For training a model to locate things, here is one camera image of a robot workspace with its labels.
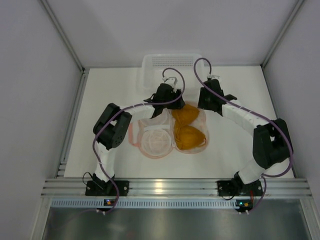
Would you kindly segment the pink mesh bra laundry bag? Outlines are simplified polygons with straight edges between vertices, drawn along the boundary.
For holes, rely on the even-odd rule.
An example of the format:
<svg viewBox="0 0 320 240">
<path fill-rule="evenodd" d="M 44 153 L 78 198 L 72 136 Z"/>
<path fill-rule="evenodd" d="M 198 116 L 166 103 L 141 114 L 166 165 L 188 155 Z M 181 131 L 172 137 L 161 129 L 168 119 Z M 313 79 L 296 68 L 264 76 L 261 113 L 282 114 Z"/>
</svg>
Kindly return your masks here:
<svg viewBox="0 0 320 240">
<path fill-rule="evenodd" d="M 194 102 L 187 102 L 186 104 L 196 107 Z M 172 117 L 172 110 L 169 109 L 164 109 L 161 115 L 153 119 L 145 118 L 130 124 L 128 142 L 137 147 L 144 156 L 151 159 L 163 158 L 174 149 L 183 154 L 197 154 L 204 151 L 209 143 L 206 120 L 205 111 L 199 109 L 198 118 L 191 124 L 191 126 L 205 134 L 206 144 L 202 147 L 196 147 L 191 150 L 178 149 L 173 132 L 175 120 Z"/>
</svg>

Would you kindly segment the mustard yellow lace bra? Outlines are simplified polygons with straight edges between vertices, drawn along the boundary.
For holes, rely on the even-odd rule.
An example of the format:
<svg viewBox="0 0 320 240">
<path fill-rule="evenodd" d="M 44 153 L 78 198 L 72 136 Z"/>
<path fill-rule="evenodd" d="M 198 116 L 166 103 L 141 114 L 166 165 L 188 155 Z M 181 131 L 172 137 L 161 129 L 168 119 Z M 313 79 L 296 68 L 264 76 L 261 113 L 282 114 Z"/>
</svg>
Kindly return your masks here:
<svg viewBox="0 0 320 240">
<path fill-rule="evenodd" d="M 194 126 L 191 126 L 199 114 L 199 109 L 190 104 L 186 104 L 182 109 L 171 111 L 171 115 L 174 118 L 174 140 L 179 150 L 192 150 L 206 144 L 207 138 L 205 134 Z"/>
</svg>

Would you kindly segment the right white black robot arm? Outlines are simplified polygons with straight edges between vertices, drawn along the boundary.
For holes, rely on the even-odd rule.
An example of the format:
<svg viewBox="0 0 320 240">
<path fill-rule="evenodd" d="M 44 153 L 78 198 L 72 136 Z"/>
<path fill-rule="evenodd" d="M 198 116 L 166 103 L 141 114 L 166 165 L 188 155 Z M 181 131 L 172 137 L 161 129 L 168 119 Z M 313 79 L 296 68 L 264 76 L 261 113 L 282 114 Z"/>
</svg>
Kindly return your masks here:
<svg viewBox="0 0 320 240">
<path fill-rule="evenodd" d="M 242 107 L 235 96 L 224 94 L 220 81 L 213 76 L 202 84 L 198 108 L 219 114 L 252 136 L 253 158 L 232 179 L 218 182 L 221 197 L 248 196 L 260 185 L 260 176 L 293 155 L 288 127 L 283 119 L 270 120 Z"/>
</svg>

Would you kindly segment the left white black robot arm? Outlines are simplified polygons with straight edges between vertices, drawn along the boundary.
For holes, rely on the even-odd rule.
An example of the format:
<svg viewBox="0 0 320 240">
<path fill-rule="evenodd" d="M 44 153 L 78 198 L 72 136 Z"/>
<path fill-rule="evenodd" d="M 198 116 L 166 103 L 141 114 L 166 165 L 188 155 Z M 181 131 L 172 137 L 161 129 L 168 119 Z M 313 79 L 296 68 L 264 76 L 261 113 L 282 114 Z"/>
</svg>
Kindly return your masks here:
<svg viewBox="0 0 320 240">
<path fill-rule="evenodd" d="M 115 182 L 116 148 L 124 141 L 129 126 L 143 119 L 153 119 L 164 109 L 180 110 L 184 107 L 184 89 L 173 84 L 161 83 L 150 98 L 142 103 L 120 107 L 115 103 L 107 105 L 93 127 L 95 135 L 92 149 L 97 158 L 97 167 L 91 180 L 86 183 L 86 196 L 120 196 Z"/>
</svg>

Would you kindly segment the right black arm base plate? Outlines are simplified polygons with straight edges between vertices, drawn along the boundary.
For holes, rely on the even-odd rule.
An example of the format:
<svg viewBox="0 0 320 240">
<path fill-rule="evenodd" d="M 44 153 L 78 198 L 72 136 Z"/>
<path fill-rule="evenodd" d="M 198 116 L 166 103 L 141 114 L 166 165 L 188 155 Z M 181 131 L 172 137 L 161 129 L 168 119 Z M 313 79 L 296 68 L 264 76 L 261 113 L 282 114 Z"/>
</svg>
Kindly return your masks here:
<svg viewBox="0 0 320 240">
<path fill-rule="evenodd" d="M 218 195 L 229 199 L 231 197 L 261 197 L 263 187 L 259 180 L 243 184 L 239 179 L 219 180 L 217 182 Z"/>
</svg>

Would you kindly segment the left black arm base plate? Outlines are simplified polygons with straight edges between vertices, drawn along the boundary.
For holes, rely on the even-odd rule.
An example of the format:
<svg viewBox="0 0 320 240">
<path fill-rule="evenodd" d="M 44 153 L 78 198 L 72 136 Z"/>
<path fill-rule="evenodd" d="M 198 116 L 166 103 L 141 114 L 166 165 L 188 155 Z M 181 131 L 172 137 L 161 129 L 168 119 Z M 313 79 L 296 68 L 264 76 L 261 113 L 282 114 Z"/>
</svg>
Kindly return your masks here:
<svg viewBox="0 0 320 240">
<path fill-rule="evenodd" d="M 130 185 L 129 181 L 114 180 L 114 183 L 117 186 L 118 191 L 110 180 L 108 182 L 100 180 L 99 178 L 89 180 L 86 184 L 87 187 L 85 189 L 85 195 L 89 197 L 116 197 L 117 192 L 119 193 L 120 197 L 125 197 L 128 195 Z"/>
</svg>

